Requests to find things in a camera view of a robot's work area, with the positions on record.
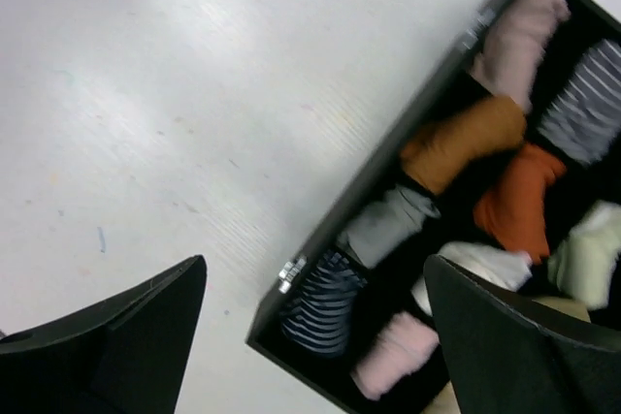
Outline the grey striped rolled sock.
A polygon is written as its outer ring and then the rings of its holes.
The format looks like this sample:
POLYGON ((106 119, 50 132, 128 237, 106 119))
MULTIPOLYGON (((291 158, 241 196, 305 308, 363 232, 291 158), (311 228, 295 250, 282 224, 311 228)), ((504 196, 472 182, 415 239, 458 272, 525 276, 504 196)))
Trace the grey striped rolled sock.
POLYGON ((620 45, 602 40, 581 57, 538 133, 573 161, 601 161, 620 132, 620 45))

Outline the white rolled sock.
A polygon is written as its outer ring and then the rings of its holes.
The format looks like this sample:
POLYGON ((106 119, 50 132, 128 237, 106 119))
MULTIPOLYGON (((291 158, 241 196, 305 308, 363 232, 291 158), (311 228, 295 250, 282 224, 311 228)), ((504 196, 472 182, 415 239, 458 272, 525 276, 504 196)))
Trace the white rolled sock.
POLYGON ((526 251, 508 252, 482 243, 452 241, 429 255, 424 264, 436 256, 511 291, 518 290, 532 277, 533 261, 526 251))

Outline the black storage box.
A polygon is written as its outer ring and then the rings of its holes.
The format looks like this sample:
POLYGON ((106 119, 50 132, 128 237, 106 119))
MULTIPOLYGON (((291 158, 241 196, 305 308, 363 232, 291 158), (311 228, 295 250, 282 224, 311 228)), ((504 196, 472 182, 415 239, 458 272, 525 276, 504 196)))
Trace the black storage box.
POLYGON ((620 409, 620 21, 486 0, 255 314, 348 413, 620 409))

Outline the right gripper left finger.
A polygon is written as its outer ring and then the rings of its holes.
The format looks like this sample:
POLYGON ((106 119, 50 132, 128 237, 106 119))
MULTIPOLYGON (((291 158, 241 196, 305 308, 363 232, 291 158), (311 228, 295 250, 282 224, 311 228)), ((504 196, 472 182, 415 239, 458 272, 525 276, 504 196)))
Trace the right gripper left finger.
POLYGON ((203 256, 1 339, 4 413, 172 413, 206 290, 203 256))

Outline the brown rolled sock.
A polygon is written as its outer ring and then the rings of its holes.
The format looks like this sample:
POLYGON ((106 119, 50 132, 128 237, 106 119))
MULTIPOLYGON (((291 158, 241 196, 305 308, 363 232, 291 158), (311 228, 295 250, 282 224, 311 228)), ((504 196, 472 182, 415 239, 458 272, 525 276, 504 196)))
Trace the brown rolled sock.
POLYGON ((403 172, 439 195, 472 161, 518 147, 527 120, 507 96, 489 96, 427 124, 400 153, 403 172))

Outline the grey underwear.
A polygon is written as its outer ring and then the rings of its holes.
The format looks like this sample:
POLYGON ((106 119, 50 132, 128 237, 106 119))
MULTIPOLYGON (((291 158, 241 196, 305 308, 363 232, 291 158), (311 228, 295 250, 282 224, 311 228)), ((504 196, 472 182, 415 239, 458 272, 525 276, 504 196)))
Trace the grey underwear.
POLYGON ((434 201, 413 189, 397 185, 384 197, 366 205, 340 233, 337 245, 366 268, 374 268, 409 237, 421 231, 427 219, 441 212, 434 201))

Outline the orange rolled sock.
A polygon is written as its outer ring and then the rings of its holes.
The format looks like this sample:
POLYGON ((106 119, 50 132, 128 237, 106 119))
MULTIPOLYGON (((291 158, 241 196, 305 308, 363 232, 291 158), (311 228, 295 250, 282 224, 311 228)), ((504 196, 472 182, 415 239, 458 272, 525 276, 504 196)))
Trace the orange rolled sock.
POLYGON ((525 143, 474 206, 474 224, 504 250, 526 252, 534 264, 540 264, 550 255, 545 233, 545 193, 566 171, 560 158, 525 143))

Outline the striped blue cloth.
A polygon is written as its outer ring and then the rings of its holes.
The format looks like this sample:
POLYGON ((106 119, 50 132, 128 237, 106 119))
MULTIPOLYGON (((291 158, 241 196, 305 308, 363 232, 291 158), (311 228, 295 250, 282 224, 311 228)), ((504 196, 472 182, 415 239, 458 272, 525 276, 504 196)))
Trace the striped blue cloth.
POLYGON ((318 357, 342 356, 354 302, 367 284, 353 258, 339 248, 326 251, 280 313, 282 333, 318 357))

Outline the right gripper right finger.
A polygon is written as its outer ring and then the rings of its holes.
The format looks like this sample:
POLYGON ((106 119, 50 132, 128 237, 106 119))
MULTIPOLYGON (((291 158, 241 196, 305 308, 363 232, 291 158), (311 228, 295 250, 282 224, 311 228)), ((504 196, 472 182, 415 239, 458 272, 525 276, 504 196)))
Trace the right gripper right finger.
POLYGON ((424 278, 464 413, 617 413, 620 333, 429 257, 424 278))

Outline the light pink rolled sock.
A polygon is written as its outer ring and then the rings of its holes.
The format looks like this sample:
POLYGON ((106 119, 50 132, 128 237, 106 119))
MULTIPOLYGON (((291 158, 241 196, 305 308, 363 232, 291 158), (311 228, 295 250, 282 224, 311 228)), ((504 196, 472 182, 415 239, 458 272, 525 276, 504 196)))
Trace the light pink rolled sock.
POLYGON ((406 375, 420 370, 439 345, 436 331, 409 313, 396 314, 351 372, 361 394, 378 400, 406 375))

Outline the pale green rolled sock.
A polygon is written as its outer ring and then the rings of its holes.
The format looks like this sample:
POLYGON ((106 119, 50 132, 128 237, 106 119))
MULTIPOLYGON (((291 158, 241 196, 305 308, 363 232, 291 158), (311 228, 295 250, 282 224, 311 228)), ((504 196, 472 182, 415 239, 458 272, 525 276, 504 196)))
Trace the pale green rolled sock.
POLYGON ((619 254, 620 206, 597 201, 550 256, 548 280, 590 310, 605 308, 619 254))

